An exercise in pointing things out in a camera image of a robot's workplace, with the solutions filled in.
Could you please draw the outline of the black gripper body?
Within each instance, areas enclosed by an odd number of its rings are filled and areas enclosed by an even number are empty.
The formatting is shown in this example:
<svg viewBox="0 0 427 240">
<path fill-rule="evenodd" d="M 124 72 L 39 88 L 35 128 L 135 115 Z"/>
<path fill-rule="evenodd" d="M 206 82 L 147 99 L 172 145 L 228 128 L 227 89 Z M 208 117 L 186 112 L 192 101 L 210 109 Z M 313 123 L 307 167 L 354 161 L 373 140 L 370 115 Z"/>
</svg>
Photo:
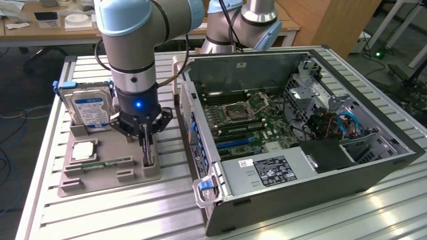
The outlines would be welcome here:
<svg viewBox="0 0 427 240">
<path fill-rule="evenodd" d="M 143 92 L 126 92 L 119 88 L 115 89 L 119 102 L 119 118 L 128 125 L 132 134 L 144 124 L 148 126 L 151 135 L 156 132 L 154 121 L 162 113 L 158 89 L 158 83 Z"/>
</svg>

